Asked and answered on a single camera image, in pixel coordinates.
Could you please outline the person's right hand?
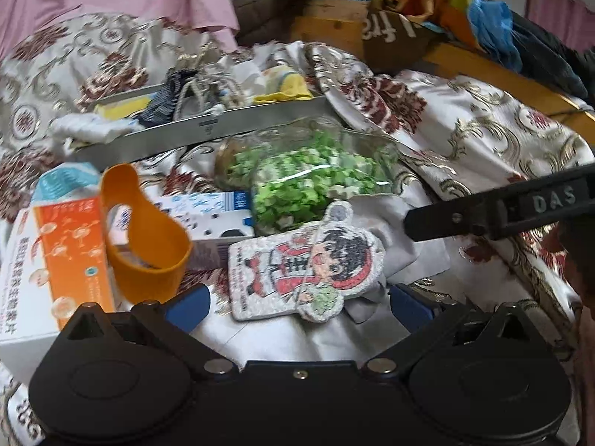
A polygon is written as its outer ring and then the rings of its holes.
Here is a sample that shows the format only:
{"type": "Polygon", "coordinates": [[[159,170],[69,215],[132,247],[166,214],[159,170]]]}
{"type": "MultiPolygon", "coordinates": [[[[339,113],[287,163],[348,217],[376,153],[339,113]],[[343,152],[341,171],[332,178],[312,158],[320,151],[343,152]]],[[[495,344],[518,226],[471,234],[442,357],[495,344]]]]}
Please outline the person's right hand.
{"type": "Polygon", "coordinates": [[[561,223],[559,240],[571,260],[571,285],[584,305],[594,311],[594,219],[569,217],[561,223]]]}

